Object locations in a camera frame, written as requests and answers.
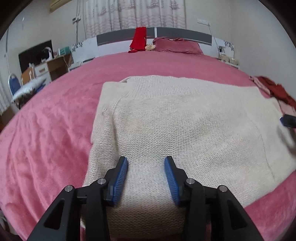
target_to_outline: wall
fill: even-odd
[[[77,0],[72,0],[53,13],[49,12],[51,0],[33,0],[12,22],[8,34],[8,56],[10,71],[21,76],[18,54],[37,44],[52,40],[54,51],[76,42],[76,25],[72,19],[76,16]],[[82,21],[78,25],[78,40],[85,39]],[[5,58],[6,34],[0,40],[0,74],[5,90],[10,96],[7,79],[8,69]]]
[[[296,98],[296,48],[276,17],[259,0],[230,0],[235,58],[241,70],[265,75]]]
[[[213,36],[231,42],[231,13],[229,0],[185,0],[187,29],[210,34],[206,25],[197,19],[211,24]]]

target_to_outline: patterned curtain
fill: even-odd
[[[184,0],[87,0],[86,37],[135,27],[186,28]]]
[[[9,107],[10,103],[3,88],[2,80],[0,78],[0,114],[2,114]]]

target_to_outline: blue gripper pad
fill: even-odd
[[[114,188],[113,188],[113,200],[112,201],[113,201],[114,205],[116,205],[118,203],[118,201],[120,200],[121,193],[122,193],[123,186],[124,186],[124,181],[126,179],[127,171],[128,171],[128,160],[125,157],[122,162],[122,165],[120,167],[120,170],[118,172],[117,179],[115,181]]]
[[[165,158],[165,174],[167,177],[168,186],[170,188],[170,193],[172,195],[172,199],[173,199],[174,203],[177,206],[179,206],[179,204],[180,204],[179,187],[178,187],[172,167],[171,167],[170,162],[167,157]]]

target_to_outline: silver pin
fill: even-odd
[[[226,186],[223,186],[223,185],[220,186],[219,189],[220,189],[221,192],[226,192],[228,190],[228,188]]]
[[[65,187],[66,192],[70,192],[72,190],[73,190],[73,187],[71,185],[68,185],[68,186]]]
[[[193,178],[187,178],[187,179],[186,179],[186,182],[187,182],[188,184],[193,184],[193,183],[195,183],[195,180],[194,180]]]
[[[104,183],[106,183],[106,179],[105,179],[105,178],[100,178],[100,179],[98,180],[98,184],[102,185],[102,184],[104,184]]]

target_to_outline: gray headboard panel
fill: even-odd
[[[167,37],[169,39],[183,38],[212,45],[212,36],[210,34],[182,28],[157,27],[157,37]]]
[[[99,34],[96,36],[98,46],[120,41],[132,40],[133,36],[135,35],[135,30],[135,28],[129,28]],[[154,27],[147,27],[146,33],[147,39],[154,39]]]

